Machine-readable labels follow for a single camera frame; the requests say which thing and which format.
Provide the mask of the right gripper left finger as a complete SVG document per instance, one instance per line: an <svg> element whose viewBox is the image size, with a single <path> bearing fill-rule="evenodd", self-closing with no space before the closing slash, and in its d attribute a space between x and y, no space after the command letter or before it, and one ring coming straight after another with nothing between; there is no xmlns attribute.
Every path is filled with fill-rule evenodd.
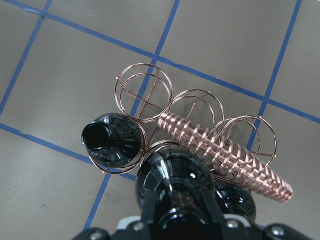
<svg viewBox="0 0 320 240"><path fill-rule="evenodd" d="M157 240L158 222L157 222L157 199L154 191L146 190L144 193L144 203L142 207L141 220L146 225L149 239Z"/></svg>

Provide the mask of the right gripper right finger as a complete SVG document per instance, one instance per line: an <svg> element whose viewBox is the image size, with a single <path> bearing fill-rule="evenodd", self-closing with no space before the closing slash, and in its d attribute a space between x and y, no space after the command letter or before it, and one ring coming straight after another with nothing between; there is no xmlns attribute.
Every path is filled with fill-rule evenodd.
<svg viewBox="0 0 320 240"><path fill-rule="evenodd" d="M213 190L201 190L199 192L201 232L200 240L221 240L224 222L223 213L216 201Z"/></svg>

